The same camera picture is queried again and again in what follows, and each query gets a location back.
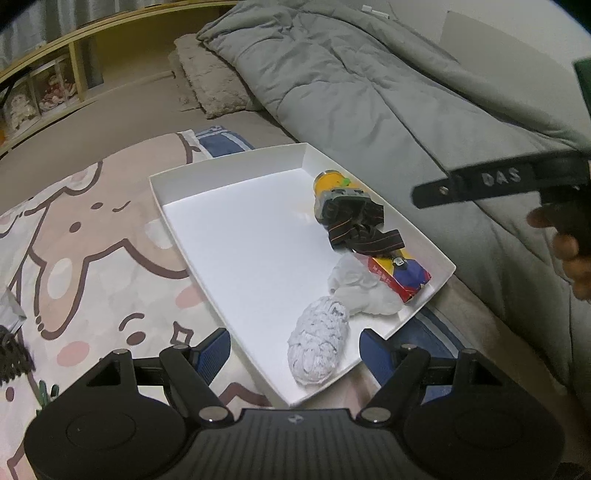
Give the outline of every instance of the gray comforter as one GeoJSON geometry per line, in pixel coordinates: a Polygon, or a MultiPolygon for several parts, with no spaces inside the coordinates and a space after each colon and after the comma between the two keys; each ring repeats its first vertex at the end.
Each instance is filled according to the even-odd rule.
{"type": "Polygon", "coordinates": [[[590,306],[571,294],[525,216],[528,194],[416,209],[413,185],[447,168],[588,140],[500,92],[393,21],[342,5],[238,3],[198,34],[300,141],[341,163],[457,265],[457,275],[574,386],[591,412],[590,306]]]}

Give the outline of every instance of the rolled towel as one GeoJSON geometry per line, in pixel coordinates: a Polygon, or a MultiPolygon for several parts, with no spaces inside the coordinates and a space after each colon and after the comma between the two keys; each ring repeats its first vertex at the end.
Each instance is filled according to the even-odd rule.
{"type": "Polygon", "coordinates": [[[298,318],[288,340],[287,360],[302,385],[321,384],[337,368],[349,334],[349,311],[339,301],[322,297],[298,318]]]}

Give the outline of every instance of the black strap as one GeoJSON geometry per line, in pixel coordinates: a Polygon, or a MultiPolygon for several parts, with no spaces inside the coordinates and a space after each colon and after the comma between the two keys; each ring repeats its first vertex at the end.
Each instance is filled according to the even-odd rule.
{"type": "Polygon", "coordinates": [[[330,202],[326,209],[328,216],[336,218],[328,225],[333,248],[345,244],[354,252],[371,257],[389,257],[395,250],[404,248],[398,230],[383,233],[377,229],[384,222],[383,205],[368,202],[357,218],[353,218],[353,210],[342,202],[330,202]]]}

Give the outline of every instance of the white cloth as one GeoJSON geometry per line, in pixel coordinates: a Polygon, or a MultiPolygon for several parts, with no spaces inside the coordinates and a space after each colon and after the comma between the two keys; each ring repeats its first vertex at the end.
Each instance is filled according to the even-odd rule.
{"type": "Polygon", "coordinates": [[[341,257],[329,277],[329,292],[349,309],[350,315],[359,312],[372,315],[393,315],[404,303],[400,296],[368,270],[355,255],[348,252],[341,257]]]}
{"type": "Polygon", "coordinates": [[[349,316],[392,315],[403,306],[400,296],[351,253],[341,257],[328,283],[331,296],[304,310],[288,340],[290,370],[302,385],[321,384],[335,371],[349,334],[349,316]]]}

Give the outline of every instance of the screw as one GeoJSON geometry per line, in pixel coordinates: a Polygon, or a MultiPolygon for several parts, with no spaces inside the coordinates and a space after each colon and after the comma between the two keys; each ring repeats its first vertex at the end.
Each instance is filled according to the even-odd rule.
{"type": "Polygon", "coordinates": [[[216,407],[216,406],[211,406],[211,407],[205,407],[202,408],[201,410],[199,410],[199,416],[205,420],[205,421],[209,421],[211,423],[215,423],[217,421],[222,421],[223,419],[225,419],[228,416],[229,412],[227,409],[225,409],[224,407],[216,407]]]}
{"type": "Polygon", "coordinates": [[[383,423],[388,421],[392,414],[382,407],[370,407],[361,411],[361,418],[371,423],[383,423]]]}

